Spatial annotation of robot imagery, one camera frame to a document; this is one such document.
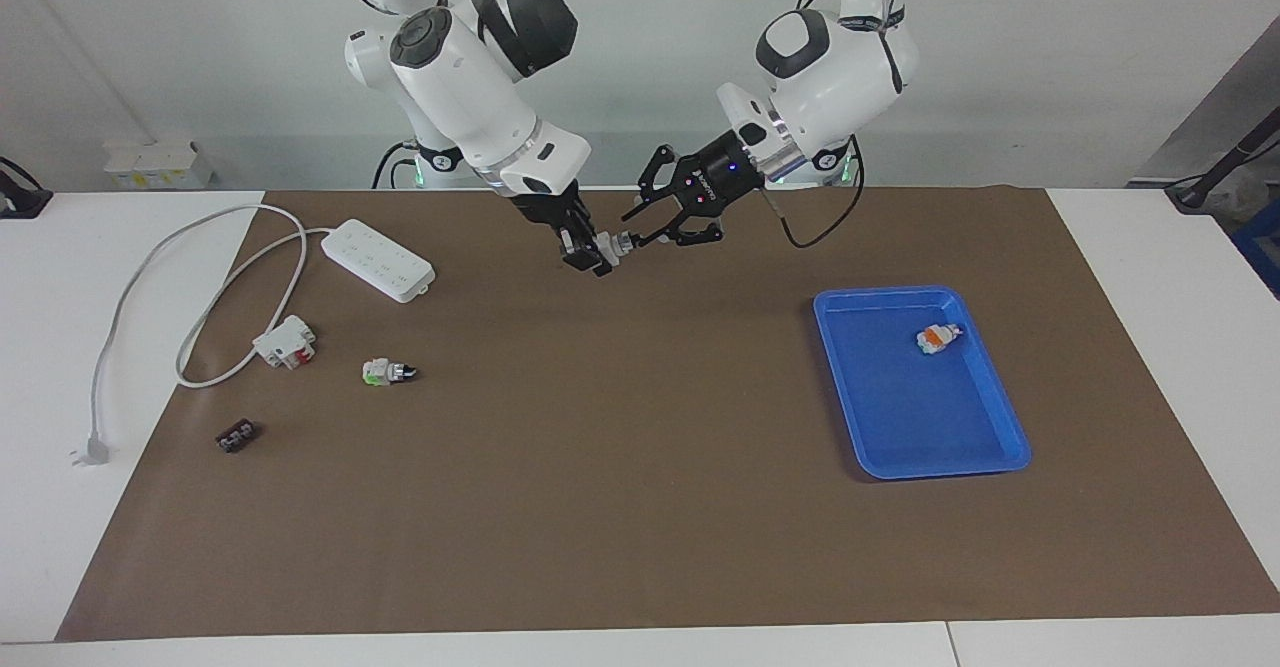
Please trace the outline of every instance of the brown paper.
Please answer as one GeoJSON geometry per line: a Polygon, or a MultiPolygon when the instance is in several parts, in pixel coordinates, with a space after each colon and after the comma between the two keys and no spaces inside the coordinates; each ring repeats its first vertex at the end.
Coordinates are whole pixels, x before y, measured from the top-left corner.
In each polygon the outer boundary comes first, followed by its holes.
{"type": "MultiPolygon", "coordinates": [[[[586,197],[602,228],[631,204],[586,197]]],[[[804,237],[846,198],[782,204],[804,237]]],[[[365,220],[439,279],[394,303],[312,242],[289,312],[315,362],[174,393],[61,640],[1280,611],[1037,189],[868,189],[808,252],[753,196],[722,245],[654,245],[605,279],[490,195],[268,201],[307,227],[365,220]],[[915,284],[964,294],[1025,471],[858,467],[812,301],[915,284]],[[422,375],[366,387],[381,356],[422,375]],[[241,417],[264,435],[219,452],[241,417]]],[[[287,229],[260,215],[242,257],[287,229]]],[[[219,303],[189,375],[244,352],[292,250],[219,303]]]]}

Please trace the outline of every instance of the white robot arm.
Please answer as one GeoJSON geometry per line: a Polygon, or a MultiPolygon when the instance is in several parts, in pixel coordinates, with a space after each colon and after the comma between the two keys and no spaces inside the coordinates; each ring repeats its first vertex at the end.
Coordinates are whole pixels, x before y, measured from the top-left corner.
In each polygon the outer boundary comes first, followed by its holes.
{"type": "Polygon", "coordinates": [[[818,181],[837,174],[850,134],[887,110],[915,74],[919,52],[904,17],[896,0],[840,0],[840,14],[806,3],[773,20],[755,47],[768,99],[723,84],[717,96],[731,131],[695,155],[678,157],[671,146],[654,152],[640,178],[641,202],[623,221],[659,198],[676,197],[681,210],[636,246],[660,237],[681,246],[717,242],[724,207],[751,189],[801,169],[818,181]],[[657,188],[658,170],[671,163],[671,183],[657,188]],[[713,223],[682,230],[692,218],[713,223]]]}
{"type": "Polygon", "coordinates": [[[566,262],[608,274],[628,245],[596,234],[579,196],[590,145],[543,120],[513,84],[568,56],[577,20],[563,0],[372,1],[413,14],[393,37],[352,35],[347,65],[403,108],[421,157],[436,172],[466,161],[526,219],[556,230],[566,262]]]}

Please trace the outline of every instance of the plastic tray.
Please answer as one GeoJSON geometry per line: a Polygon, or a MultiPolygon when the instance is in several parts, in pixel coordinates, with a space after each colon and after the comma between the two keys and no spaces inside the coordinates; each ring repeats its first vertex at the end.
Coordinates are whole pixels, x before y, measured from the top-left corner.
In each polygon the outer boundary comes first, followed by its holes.
{"type": "Polygon", "coordinates": [[[1023,428],[960,294],[945,287],[818,294],[814,312],[858,462],[901,480],[1010,472],[1032,460],[1023,428]],[[915,334],[965,334],[924,355],[915,334]]]}

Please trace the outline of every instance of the table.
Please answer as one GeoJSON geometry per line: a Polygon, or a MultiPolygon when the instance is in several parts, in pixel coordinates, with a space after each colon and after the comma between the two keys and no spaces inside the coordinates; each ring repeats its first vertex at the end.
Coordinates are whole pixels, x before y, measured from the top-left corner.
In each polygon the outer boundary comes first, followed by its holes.
{"type": "MultiPolygon", "coordinates": [[[[216,207],[261,193],[64,195],[37,221],[0,225],[0,301],[6,347],[0,380],[9,449],[0,456],[0,640],[51,638],[151,426],[173,388],[172,356],[247,228],[250,213],[215,221],[157,262],[129,303],[110,362],[109,420],[131,425],[109,466],[73,470],[93,357],[124,280],[156,239],[216,207]],[[41,495],[32,499],[32,495],[41,495]]],[[[1275,580],[1280,568],[1280,489],[1274,465],[1280,367],[1267,334],[1276,303],[1208,219],[1178,215],[1156,192],[1056,189],[1052,200],[1106,289],[1170,406],[1275,580]],[[1189,259],[1193,253],[1196,259],[1189,259]]],[[[541,632],[161,640],[113,645],[0,648],[14,663],[168,662],[183,650],[210,663],[330,659],[343,654],[406,662],[563,662],[567,658],[668,663],[832,664],[1156,664],[1212,654],[1265,663],[1280,648],[1280,616],[541,632]]]]}

